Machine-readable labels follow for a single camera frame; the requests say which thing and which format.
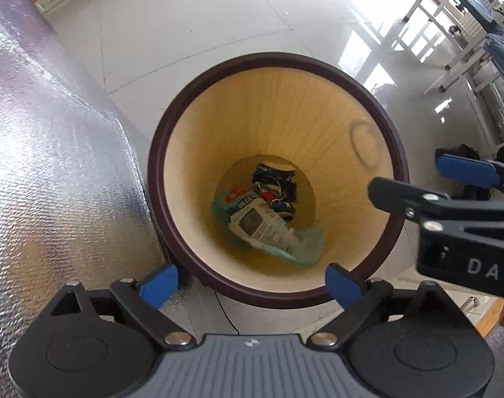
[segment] metal bolt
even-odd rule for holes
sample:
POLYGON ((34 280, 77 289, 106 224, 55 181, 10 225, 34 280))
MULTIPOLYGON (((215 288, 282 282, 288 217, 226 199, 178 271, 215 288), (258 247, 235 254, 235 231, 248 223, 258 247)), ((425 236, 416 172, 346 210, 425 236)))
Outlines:
POLYGON ((444 226, 439 221, 426 221, 423 223, 423 227, 431 232, 441 232, 444 230, 444 226))
POLYGON ((423 195, 425 200, 438 200, 440 198, 439 195, 435 195, 434 193, 425 193, 423 195))
POLYGON ((165 336, 165 342, 171 345, 186 345, 191 342, 193 337, 187 332, 171 332, 165 336))
POLYGON ((319 345, 320 347, 335 345, 337 341, 337 336, 335 334, 331 334, 330 332, 317 332, 316 334, 311 335, 311 342, 315 345, 319 345))
POLYGON ((413 219, 413 218, 414 218, 414 215, 415 215, 414 208, 411 208, 410 206, 408 206, 407 208, 405 208, 405 215, 406 215, 409 219, 413 219))

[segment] brown rim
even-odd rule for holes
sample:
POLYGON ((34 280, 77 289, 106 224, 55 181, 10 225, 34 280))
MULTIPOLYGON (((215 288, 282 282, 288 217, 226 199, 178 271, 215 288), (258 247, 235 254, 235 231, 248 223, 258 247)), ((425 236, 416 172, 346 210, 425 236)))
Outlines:
MULTIPOLYGON (((158 231, 178 261, 203 284, 217 292, 250 305, 265 308, 305 308, 328 302, 332 297, 324 287, 293 293, 266 292, 234 283, 206 265, 182 238, 169 211, 164 187, 164 159, 171 133, 187 107, 203 91, 218 81, 245 70, 261 67, 286 67, 321 76, 340 86, 361 103, 379 127, 392 159, 394 178, 408 182, 405 151, 399 135, 377 100, 354 79, 327 63, 303 55, 264 52, 244 55, 214 66, 190 82, 165 111, 150 146, 148 187, 151 207, 158 231)), ((401 233, 404 218, 391 215, 381 238, 368 256, 355 268, 361 278, 368 279, 392 251, 401 233)))

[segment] black cable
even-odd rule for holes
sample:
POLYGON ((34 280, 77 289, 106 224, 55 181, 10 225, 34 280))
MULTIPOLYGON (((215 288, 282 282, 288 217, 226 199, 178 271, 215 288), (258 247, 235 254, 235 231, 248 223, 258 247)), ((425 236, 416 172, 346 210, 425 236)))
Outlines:
POLYGON ((239 332, 239 329, 237 329, 237 328, 235 327, 235 325, 232 323, 232 321, 230 320, 230 318, 229 318, 229 317, 228 317, 228 315, 226 314, 226 311, 224 311, 224 307, 223 307, 223 306, 222 306, 222 304, 221 304, 221 300, 220 300, 220 299, 218 299, 218 293, 217 293, 216 291, 214 291, 214 292, 215 292, 215 297, 217 298, 217 301, 219 302, 219 305, 221 306, 221 310, 222 310, 222 312, 224 313, 224 315, 226 316, 226 319, 228 320, 228 322, 230 322, 230 325, 232 326, 232 328, 234 328, 234 329, 235 329, 235 332, 237 332, 237 335, 240 335, 241 333, 239 332))

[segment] white letter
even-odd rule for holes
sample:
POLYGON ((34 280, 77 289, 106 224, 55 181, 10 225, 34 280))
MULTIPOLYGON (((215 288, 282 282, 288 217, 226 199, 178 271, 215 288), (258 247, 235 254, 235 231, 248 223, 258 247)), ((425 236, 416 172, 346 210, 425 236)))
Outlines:
POLYGON ((494 263, 488 272, 486 272, 486 278, 488 277, 493 277, 496 280, 499 279, 499 267, 497 266, 497 263, 494 263))
POLYGON ((468 265, 469 274, 478 274, 481 271, 482 262, 478 259, 471 258, 468 265))

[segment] metal handle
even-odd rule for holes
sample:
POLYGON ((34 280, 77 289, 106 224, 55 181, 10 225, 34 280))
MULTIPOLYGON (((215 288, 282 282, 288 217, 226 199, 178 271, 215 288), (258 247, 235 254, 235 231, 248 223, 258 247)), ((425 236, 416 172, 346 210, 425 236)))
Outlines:
POLYGON ((460 311, 465 311, 473 303, 474 307, 478 307, 481 303, 476 296, 468 297, 468 300, 460 306, 460 311))

